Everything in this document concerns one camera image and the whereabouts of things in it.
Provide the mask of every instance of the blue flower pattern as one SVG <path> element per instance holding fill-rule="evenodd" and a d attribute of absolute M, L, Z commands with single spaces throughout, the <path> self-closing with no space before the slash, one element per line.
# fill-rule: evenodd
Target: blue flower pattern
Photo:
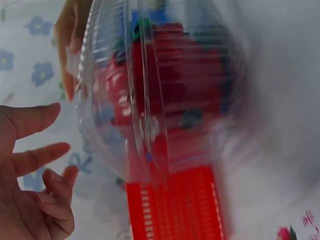
<path fill-rule="evenodd" d="M 29 173 L 23 176 L 23 185 L 25 188 L 31 188 L 33 191 L 40 192 L 44 189 L 44 183 L 42 180 L 42 174 L 45 169 L 39 168 L 37 171 Z"/>
<path fill-rule="evenodd" d="M 29 30 L 29 33 L 32 36 L 49 36 L 53 26 L 53 23 L 44 21 L 41 16 L 35 16 L 32 18 L 31 22 L 26 24 L 24 27 Z"/>
<path fill-rule="evenodd" d="M 33 73 L 31 76 L 31 80 L 36 87 L 40 87 L 45 82 L 49 81 L 54 77 L 55 73 L 53 70 L 52 63 L 37 63 L 33 67 Z"/>
<path fill-rule="evenodd" d="M 0 49 L 0 71 L 12 71 L 14 58 L 15 56 L 12 52 Z"/>
<path fill-rule="evenodd" d="M 90 175 L 92 171 L 88 169 L 88 166 L 93 161 L 92 150 L 88 145 L 83 146 L 83 151 L 88 155 L 86 159 L 81 159 L 78 153 L 73 153 L 69 159 L 69 165 L 75 165 L 80 172 Z"/>

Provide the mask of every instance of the red basket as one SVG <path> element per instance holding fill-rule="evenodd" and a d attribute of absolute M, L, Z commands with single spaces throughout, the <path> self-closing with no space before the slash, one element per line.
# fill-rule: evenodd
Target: red basket
<path fill-rule="evenodd" d="M 214 174 L 199 167 L 164 184 L 126 185 L 135 240 L 224 240 Z"/>

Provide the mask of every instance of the clear plastic container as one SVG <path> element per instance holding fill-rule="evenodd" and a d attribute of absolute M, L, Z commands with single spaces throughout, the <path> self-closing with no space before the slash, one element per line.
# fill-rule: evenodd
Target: clear plastic container
<path fill-rule="evenodd" d="M 94 0 L 79 69 L 80 129 L 128 183 L 210 165 L 243 114 L 244 65 L 209 0 Z"/>

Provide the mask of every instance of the hand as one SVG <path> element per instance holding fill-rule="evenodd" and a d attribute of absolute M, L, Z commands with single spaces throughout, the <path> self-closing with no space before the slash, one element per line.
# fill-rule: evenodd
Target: hand
<path fill-rule="evenodd" d="M 66 71 L 66 47 L 70 46 L 70 50 L 73 53 L 78 53 L 80 51 L 91 3 L 92 0 L 66 0 L 54 27 L 60 58 L 62 82 L 69 101 L 74 97 L 77 80 Z"/>
<path fill-rule="evenodd" d="M 74 166 L 59 176 L 43 173 L 43 192 L 23 191 L 17 178 L 34 172 L 67 153 L 68 143 L 56 143 L 23 153 L 13 153 L 15 142 L 49 127 L 60 112 L 49 106 L 0 106 L 0 236 L 2 240 L 64 240 L 74 230 L 70 207 Z"/>

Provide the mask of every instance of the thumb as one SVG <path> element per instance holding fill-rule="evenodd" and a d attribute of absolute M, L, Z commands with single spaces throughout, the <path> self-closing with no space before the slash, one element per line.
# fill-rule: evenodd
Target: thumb
<path fill-rule="evenodd" d="M 91 3 L 91 0 L 79 0 L 73 4 L 75 24 L 70 43 L 70 50 L 73 53 L 79 52 L 82 47 Z"/>

